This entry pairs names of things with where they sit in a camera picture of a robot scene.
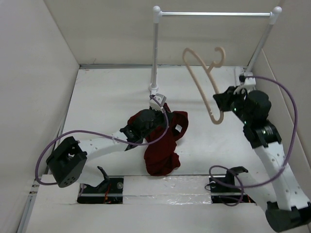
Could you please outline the dark red t shirt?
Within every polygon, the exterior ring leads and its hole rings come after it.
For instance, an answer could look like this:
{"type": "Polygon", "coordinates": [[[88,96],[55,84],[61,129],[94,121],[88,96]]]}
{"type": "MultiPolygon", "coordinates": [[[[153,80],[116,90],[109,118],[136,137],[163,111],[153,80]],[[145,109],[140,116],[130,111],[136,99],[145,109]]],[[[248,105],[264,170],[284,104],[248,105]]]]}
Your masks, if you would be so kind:
{"type": "Polygon", "coordinates": [[[151,176],[165,176],[180,167],[179,155],[175,153],[176,142],[184,136],[189,125],[187,112],[172,112],[166,103],[164,109],[174,113],[174,117],[163,138],[149,145],[144,153],[146,170],[151,176]]]}

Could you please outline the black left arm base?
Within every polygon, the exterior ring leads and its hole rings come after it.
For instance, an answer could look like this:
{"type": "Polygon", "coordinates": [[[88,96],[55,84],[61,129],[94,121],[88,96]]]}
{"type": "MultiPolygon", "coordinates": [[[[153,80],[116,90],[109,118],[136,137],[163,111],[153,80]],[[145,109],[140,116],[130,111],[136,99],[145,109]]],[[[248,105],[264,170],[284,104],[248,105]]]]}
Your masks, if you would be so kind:
{"type": "Polygon", "coordinates": [[[79,204],[123,204],[124,177],[110,178],[102,167],[97,166],[97,168],[102,174],[102,182],[96,187],[81,184],[77,202],[79,204]]]}

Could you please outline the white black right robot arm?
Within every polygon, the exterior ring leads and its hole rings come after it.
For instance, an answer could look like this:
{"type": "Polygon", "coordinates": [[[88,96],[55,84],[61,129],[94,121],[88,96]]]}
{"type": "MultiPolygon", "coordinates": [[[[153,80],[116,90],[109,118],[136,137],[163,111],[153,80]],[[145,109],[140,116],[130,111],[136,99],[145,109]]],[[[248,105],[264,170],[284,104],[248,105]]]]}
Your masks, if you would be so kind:
{"type": "Polygon", "coordinates": [[[226,174],[225,187],[235,191],[243,184],[245,194],[261,207],[270,227],[277,233],[291,230],[311,221],[311,201],[297,182],[276,127],[267,119],[271,109],[269,97],[262,91],[235,92],[230,86],[213,95],[219,110],[232,111],[243,123],[243,133],[272,179],[272,188],[254,187],[255,179],[242,166],[226,174]]]}

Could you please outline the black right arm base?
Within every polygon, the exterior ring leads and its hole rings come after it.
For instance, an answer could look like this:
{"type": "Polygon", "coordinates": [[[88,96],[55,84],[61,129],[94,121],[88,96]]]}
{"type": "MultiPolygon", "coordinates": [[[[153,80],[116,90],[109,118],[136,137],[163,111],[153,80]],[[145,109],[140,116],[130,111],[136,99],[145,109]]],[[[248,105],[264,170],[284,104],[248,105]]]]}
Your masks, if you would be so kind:
{"type": "MultiPolygon", "coordinates": [[[[230,172],[226,174],[214,175],[219,181],[230,184],[235,184],[235,177],[230,172]]],[[[241,198],[241,190],[236,188],[225,187],[215,182],[210,176],[208,177],[209,182],[205,185],[205,190],[211,194],[211,203],[217,204],[222,203],[226,206],[236,206],[239,199],[241,198]]]]}

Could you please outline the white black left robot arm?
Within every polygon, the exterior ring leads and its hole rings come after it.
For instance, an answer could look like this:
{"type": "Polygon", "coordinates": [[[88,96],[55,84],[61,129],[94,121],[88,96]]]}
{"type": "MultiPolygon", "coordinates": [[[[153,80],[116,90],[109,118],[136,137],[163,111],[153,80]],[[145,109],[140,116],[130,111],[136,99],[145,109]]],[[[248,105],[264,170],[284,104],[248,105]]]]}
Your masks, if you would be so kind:
{"type": "Polygon", "coordinates": [[[97,192],[104,192],[108,188],[108,180],[103,176],[93,177],[86,163],[107,154],[158,142],[157,139],[147,143],[144,140],[158,127],[167,131],[172,118],[173,113],[164,109],[144,109],[132,123],[112,135],[95,133],[97,138],[82,141],[69,136],[50,154],[46,164],[60,188],[78,182],[92,186],[97,192]]]}

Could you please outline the white metal clothes rack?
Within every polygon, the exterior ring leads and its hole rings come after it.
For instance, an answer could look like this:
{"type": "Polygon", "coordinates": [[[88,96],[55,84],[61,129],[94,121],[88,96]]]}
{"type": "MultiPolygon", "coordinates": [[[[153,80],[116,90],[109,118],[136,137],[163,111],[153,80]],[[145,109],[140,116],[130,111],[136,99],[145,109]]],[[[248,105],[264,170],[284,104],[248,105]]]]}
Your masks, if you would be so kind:
{"type": "Polygon", "coordinates": [[[158,30],[159,23],[163,17],[244,17],[244,18],[267,18],[269,22],[267,27],[259,40],[256,49],[247,65],[246,74],[251,74],[255,62],[263,48],[273,26],[275,25],[278,17],[282,13],[282,7],[276,6],[269,13],[248,13],[248,12],[163,12],[159,6],[153,7],[153,62],[151,70],[151,83],[149,91],[152,95],[156,94],[159,90],[157,85],[157,47],[158,47],[158,30]]]}

